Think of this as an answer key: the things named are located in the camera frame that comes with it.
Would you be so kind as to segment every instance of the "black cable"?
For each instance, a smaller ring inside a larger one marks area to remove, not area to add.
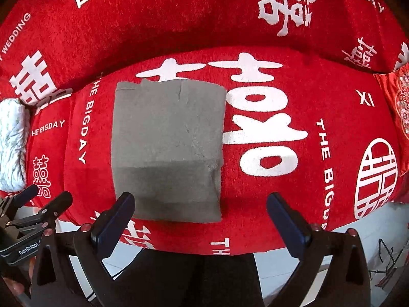
[[[114,277],[116,277],[116,276],[118,276],[118,275],[120,275],[121,273],[123,273],[123,271],[126,269],[126,267],[125,268],[123,268],[120,272],[118,272],[117,274],[115,274],[115,275],[113,275],[113,276],[111,276],[111,278],[114,278]],[[94,292],[92,292],[89,296],[87,296],[87,300],[89,300],[89,298],[90,297],[92,297],[93,296],[93,294],[94,294]]]

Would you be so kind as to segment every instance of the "gray fabric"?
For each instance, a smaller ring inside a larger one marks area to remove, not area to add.
[[[226,90],[207,82],[117,84],[112,175],[117,198],[135,196],[134,218],[221,220],[225,100]]]

